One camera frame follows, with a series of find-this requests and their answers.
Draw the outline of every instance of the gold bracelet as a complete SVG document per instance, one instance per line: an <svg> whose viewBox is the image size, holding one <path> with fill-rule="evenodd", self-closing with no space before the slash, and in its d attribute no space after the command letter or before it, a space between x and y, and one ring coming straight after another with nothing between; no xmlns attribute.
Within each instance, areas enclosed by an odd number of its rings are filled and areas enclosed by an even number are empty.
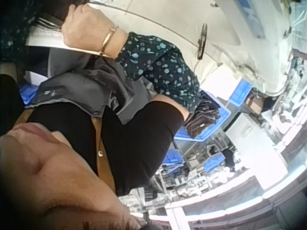
<svg viewBox="0 0 307 230"><path fill-rule="evenodd" d="M99 52L100 56L103 56L105 54L105 49L107 44L110 42L112 36L114 35L114 33L116 32L116 30L118 29L118 26L114 26L112 29L110 29L109 33L107 34L103 44L102 44L102 48Z"/></svg>

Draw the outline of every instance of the wrist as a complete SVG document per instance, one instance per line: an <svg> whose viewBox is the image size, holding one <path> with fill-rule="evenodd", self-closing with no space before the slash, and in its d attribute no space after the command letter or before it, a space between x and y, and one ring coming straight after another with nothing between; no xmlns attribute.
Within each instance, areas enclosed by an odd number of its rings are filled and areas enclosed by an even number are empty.
<svg viewBox="0 0 307 230"><path fill-rule="evenodd" d="M105 48L105 54L116 59L128 39L128 34L122 29L117 29Z"/></svg>

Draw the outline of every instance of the dark green patterned sleeve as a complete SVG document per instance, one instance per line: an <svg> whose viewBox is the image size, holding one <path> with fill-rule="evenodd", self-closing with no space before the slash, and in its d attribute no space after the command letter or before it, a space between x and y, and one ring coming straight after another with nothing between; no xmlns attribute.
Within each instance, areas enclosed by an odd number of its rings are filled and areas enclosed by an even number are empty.
<svg viewBox="0 0 307 230"><path fill-rule="evenodd" d="M170 97L190 112L198 106L197 77L180 50L170 42L131 32L117 61L131 80L145 77L153 83L157 93Z"/></svg>

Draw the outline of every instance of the metal rivet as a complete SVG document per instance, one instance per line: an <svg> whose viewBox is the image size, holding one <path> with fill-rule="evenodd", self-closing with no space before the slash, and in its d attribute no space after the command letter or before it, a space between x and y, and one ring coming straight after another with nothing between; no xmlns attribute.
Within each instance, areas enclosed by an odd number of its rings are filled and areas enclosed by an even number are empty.
<svg viewBox="0 0 307 230"><path fill-rule="evenodd" d="M102 151L98 151L98 156L99 157L103 157L104 156L104 153Z"/></svg>

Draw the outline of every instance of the hand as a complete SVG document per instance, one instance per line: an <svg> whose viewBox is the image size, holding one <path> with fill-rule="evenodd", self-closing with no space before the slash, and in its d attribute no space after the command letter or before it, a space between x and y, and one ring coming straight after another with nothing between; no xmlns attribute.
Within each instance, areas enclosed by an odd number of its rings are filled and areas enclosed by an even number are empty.
<svg viewBox="0 0 307 230"><path fill-rule="evenodd" d="M64 43L73 48L99 52L114 24L100 10L88 4L69 7L62 26ZM105 53L116 58L127 40L127 34L118 29L109 41Z"/></svg>

